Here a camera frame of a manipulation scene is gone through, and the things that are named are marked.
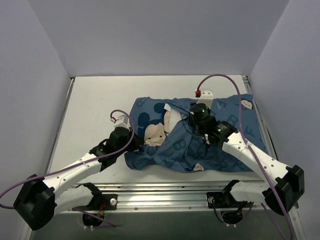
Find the blue cartoon print pillowcase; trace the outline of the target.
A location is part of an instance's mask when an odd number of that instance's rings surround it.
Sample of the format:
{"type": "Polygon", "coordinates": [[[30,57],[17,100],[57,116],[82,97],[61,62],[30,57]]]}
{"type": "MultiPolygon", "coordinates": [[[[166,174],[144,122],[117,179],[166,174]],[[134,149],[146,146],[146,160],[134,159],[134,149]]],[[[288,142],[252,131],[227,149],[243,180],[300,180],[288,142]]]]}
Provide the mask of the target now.
{"type": "MultiPolygon", "coordinates": [[[[243,129],[246,139],[265,152],[256,112],[241,105],[242,97],[253,99],[251,94],[215,98],[210,114],[218,121],[226,121],[237,129],[243,129]]],[[[146,166],[160,165],[182,173],[205,170],[249,172],[250,168],[244,163],[214,145],[206,148],[203,140],[192,133],[187,117],[191,105],[196,102],[192,98],[137,98],[129,115],[134,123],[135,134],[144,140],[144,145],[139,151],[125,153],[127,166],[142,170],[146,166]],[[165,104],[182,113],[182,120],[169,134],[164,131],[165,104]]]]}

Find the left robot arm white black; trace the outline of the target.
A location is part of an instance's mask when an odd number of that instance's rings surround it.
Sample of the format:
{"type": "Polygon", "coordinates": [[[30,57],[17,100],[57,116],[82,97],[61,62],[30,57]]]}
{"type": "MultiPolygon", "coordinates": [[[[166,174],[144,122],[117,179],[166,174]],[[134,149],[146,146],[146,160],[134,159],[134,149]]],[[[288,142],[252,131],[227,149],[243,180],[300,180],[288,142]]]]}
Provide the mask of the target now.
{"type": "Polygon", "coordinates": [[[104,171],[123,153],[139,150],[143,144],[132,128],[116,127],[109,138],[71,165],[46,176],[30,176],[24,181],[13,208],[34,231],[55,215],[74,208],[96,211],[88,221],[97,226],[102,222],[104,210],[116,209],[117,196],[104,195],[93,183],[81,181],[104,171]]]}

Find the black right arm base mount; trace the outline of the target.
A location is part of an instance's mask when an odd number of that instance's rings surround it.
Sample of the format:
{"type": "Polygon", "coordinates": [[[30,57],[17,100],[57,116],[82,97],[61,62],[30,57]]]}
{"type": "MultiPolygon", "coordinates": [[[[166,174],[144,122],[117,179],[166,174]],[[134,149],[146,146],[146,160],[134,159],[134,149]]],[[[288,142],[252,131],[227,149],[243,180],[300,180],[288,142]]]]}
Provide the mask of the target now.
{"type": "Polygon", "coordinates": [[[231,197],[220,191],[206,193],[207,206],[209,209],[216,208],[231,208],[234,204],[231,197]]]}

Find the white pillow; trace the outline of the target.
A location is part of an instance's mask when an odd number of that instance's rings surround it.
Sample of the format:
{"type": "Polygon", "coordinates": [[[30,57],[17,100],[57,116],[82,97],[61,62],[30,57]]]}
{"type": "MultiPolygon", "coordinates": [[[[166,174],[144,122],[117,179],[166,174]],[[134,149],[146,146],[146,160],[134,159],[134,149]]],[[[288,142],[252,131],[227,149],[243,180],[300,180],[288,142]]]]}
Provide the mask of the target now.
{"type": "Polygon", "coordinates": [[[169,104],[164,105],[164,132],[166,134],[170,134],[172,130],[175,128],[176,124],[182,120],[182,113],[180,113],[175,108],[171,107],[169,104]]]}

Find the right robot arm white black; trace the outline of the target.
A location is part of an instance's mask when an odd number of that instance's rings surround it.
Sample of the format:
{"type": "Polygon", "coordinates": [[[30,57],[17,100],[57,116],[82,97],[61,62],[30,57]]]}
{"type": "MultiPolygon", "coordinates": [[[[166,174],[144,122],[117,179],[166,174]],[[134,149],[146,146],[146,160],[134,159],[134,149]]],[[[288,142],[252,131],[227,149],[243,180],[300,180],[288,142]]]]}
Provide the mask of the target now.
{"type": "Polygon", "coordinates": [[[279,215],[287,214],[305,192],[304,170],[277,161],[244,139],[233,125],[216,120],[204,103],[192,104],[189,110],[189,119],[207,148],[215,146],[230,154],[264,181],[232,180],[223,190],[223,203],[232,207],[238,202],[255,202],[279,215]]]}

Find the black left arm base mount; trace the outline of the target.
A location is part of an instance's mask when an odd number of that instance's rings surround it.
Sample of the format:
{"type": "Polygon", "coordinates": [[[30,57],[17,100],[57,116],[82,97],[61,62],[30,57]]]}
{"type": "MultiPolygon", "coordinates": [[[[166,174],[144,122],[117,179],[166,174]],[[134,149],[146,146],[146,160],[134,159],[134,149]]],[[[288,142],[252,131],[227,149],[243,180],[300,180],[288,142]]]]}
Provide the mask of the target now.
{"type": "Polygon", "coordinates": [[[117,209],[118,195],[114,193],[102,194],[98,204],[100,211],[114,211],[117,209]]]}

